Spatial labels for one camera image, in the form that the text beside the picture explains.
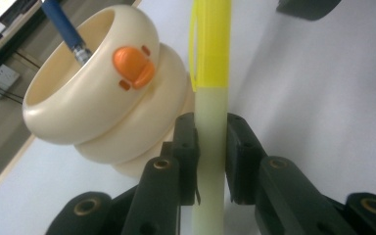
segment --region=cream plastic ring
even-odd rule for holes
[[[149,84],[123,89],[112,62],[114,52],[130,46],[158,65],[160,43],[152,22],[136,8],[113,6],[96,13],[78,29],[94,53],[82,68],[62,43],[31,82],[23,118],[38,138],[79,144],[117,125],[140,101]]]
[[[111,130],[75,145],[75,149],[85,158],[105,164],[119,164],[142,155],[174,125],[188,89],[188,74],[181,59],[161,44],[156,77],[138,105]]]
[[[191,85],[188,84],[185,104],[182,110],[180,111],[180,114],[183,115],[183,114],[192,113],[192,112],[194,112],[194,92],[192,91]],[[130,161],[120,163],[120,164],[113,164],[113,168],[122,174],[131,176],[131,177],[140,178],[142,175],[143,169],[145,168],[146,162],[160,155],[163,142],[172,141],[173,129],[174,129],[174,126],[169,130],[169,132],[164,136],[162,140],[158,141],[158,143],[154,145],[151,149],[149,149],[147,152],[143,153],[142,155]]]

